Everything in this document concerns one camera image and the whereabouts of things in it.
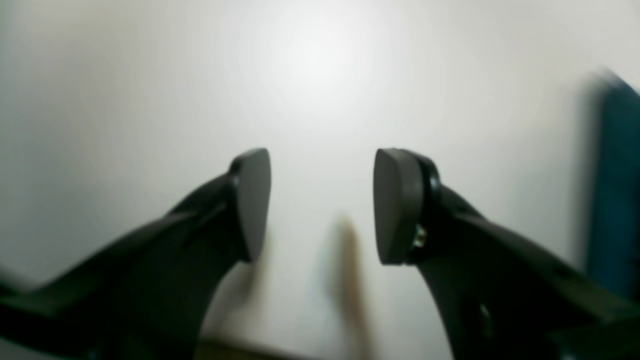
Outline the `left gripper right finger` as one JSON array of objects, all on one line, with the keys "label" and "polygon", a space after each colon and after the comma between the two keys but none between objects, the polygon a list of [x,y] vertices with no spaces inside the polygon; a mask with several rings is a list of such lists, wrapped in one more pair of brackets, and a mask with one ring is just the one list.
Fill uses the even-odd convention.
[{"label": "left gripper right finger", "polygon": [[456,360],[637,360],[639,306],[441,183],[428,157],[380,148],[375,243],[383,265],[413,265]]}]

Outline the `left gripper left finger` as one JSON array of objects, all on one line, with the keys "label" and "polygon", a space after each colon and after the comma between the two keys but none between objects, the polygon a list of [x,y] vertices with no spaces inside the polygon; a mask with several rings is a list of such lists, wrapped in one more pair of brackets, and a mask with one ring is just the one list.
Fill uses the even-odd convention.
[{"label": "left gripper left finger", "polygon": [[191,360],[218,285],[265,241],[271,162],[265,148],[164,216],[29,292],[1,289],[1,337],[58,358]]}]

